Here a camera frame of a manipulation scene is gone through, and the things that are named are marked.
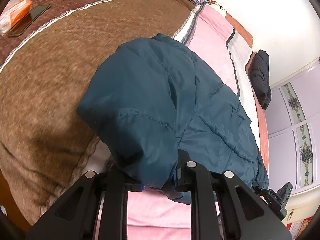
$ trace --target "white cabinet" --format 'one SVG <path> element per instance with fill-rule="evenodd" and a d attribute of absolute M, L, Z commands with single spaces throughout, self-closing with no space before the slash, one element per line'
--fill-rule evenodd
<path fill-rule="evenodd" d="M 320 184 L 320 62 L 272 90 L 265 111 L 270 187 L 288 181 L 293 194 Z"/>

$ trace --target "brown blanket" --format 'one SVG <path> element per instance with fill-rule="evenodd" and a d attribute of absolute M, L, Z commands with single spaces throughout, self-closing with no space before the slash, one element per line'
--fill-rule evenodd
<path fill-rule="evenodd" d="M 187 0 L 99 3 L 52 23 L 12 54 L 42 25 L 97 1 L 32 0 L 51 8 L 22 36 L 0 37 L 0 169 L 31 224 L 80 177 L 95 151 L 98 138 L 75 109 L 96 68 L 126 41 L 174 35 L 195 7 Z M 251 42 L 248 33 L 244 38 Z"/>

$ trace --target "teal fabric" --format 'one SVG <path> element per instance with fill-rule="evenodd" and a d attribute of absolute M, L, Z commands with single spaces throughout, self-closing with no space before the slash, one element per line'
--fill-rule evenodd
<path fill-rule="evenodd" d="M 234 171 L 250 188 L 268 176 L 237 95 L 194 52 L 163 34 L 118 47 L 92 77 L 78 114 L 116 165 L 160 189 L 178 149 L 208 170 Z M 190 203 L 190 196 L 175 199 Z"/>

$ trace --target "black smartphone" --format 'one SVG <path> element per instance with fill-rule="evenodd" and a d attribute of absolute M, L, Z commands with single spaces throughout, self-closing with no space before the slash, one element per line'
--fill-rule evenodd
<path fill-rule="evenodd" d="M 23 32 L 29 27 L 29 25 L 49 8 L 50 5 L 39 5 L 31 9 L 30 12 L 25 15 L 25 17 L 23 17 L 15 26 L 13 26 L 8 31 L 8 36 L 18 37 L 23 34 Z"/>

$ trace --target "bed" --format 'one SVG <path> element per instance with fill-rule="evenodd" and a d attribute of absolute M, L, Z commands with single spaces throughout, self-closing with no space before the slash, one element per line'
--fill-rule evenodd
<path fill-rule="evenodd" d="M 0 37 L 0 169 L 31 225 L 86 171 L 113 164 L 107 145 L 75 109 L 96 68 L 138 37 L 164 33 L 206 61 L 238 95 L 268 170 L 265 116 L 247 76 L 253 38 L 222 6 L 188 0 L 31 1 L 51 8 L 20 37 Z M 137 212 L 146 201 L 150 206 Z M 128 203 L 130 239 L 190 236 L 191 217 L 183 215 L 189 206 L 153 191 L 129 194 Z M 174 210 L 181 220 L 169 223 Z"/>

